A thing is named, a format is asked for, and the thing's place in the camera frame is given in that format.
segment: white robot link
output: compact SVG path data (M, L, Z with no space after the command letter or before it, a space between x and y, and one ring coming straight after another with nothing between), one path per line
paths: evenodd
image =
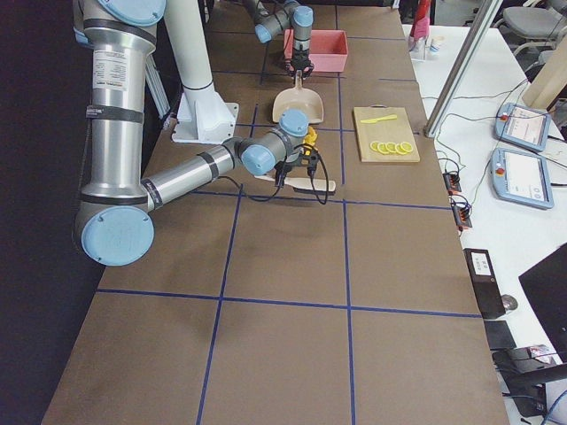
M278 16L266 13L260 2L246 4L263 42L293 24L286 17L306 12L293 0ZM162 17L183 84L189 132L196 141L217 144L141 181L145 66ZM298 110L287 111L262 137L232 137L236 116L214 90L198 0L74 0L74 30L77 41L93 50L92 104L87 107L91 180L81 189L74 237L95 261L107 266L136 261L153 240L150 211L237 166L261 175L300 154L308 122ZM305 31L299 34L304 37ZM302 55L308 53L308 40L298 47Z

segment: metal pole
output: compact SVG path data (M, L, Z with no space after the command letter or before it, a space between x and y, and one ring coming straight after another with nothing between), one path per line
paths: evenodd
M482 42L486 31L492 25L493 19L501 4L502 0L484 0L480 6L477 17L473 21L469 34L462 44L461 51L459 51L453 68L447 77L447 82L441 90L439 100L435 104L433 112L425 126L425 135L428 137L435 137L437 134L441 120L445 117L447 109L449 109L454 94L461 84L462 77L474 57L479 44Z

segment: table surface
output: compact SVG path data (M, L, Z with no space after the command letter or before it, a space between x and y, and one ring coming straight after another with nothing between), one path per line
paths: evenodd
M410 27L403 27L407 35ZM436 102L432 97L437 97L442 90L468 31L466 27L432 27L431 37L445 38L439 52L428 52L424 61L412 61L428 116ZM455 94L456 97L487 98L456 98L450 104L448 113L469 119L491 118L468 121L447 115L436 137L436 146L443 151L438 152L441 157L447 154L449 158L458 160L454 152L439 142L460 154L460 161L466 166L460 174L462 193L469 201L475 198L476 193L471 217L473 228L462 233L462 247L487 249L501 294L510 294L519 303L518 309L502 320L508 323L518 347L533 344L551 346L525 297L518 276L567 242L567 190L554 188L555 207L541 211L498 199L493 193L490 175L483 178L485 165L496 145L517 149L506 143L498 143L493 137L492 117L496 116L504 101L523 104L521 96L527 88L524 80L521 67L499 31L489 29ZM511 93L489 98L512 90L518 84L519 87ZM555 125L552 125L550 134L561 136ZM542 154L567 164L567 145L563 142L548 140ZM565 168L549 161L548 168L552 182L567 182ZM510 423L519 423L513 403L507 406L510 407Z
M314 9L315 28L348 36L345 71L306 82L337 194L258 204L218 180L153 212L150 251L106 269L44 425L508 423L432 140L415 135L418 164L360 161L355 106L426 121L400 17ZM206 40L215 87L241 106L236 135L254 137L291 80L283 41L259 44L247 18L215 4ZM147 174L206 149L171 131Z

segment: blue cable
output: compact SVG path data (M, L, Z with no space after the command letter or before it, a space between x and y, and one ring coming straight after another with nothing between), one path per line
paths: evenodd
M563 397L565 397L567 395L567 390L565 390L564 392L561 393L561 396L559 396L554 402L553 405L551 405L551 407L549 407L548 410L548 414L546 414L546 417L543 418L543 421L541 422L541 425L546 425L546 422L548 421L549 417L551 416L551 414L553 413L553 411L555 410L555 408L557 407L557 405L559 404L559 402L561 401L561 399Z

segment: gray chair seat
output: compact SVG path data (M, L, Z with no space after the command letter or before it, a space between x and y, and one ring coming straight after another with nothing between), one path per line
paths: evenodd
M526 39L556 38L564 23L561 17L556 18L546 9L534 7L509 7L504 9L504 20L507 27Z

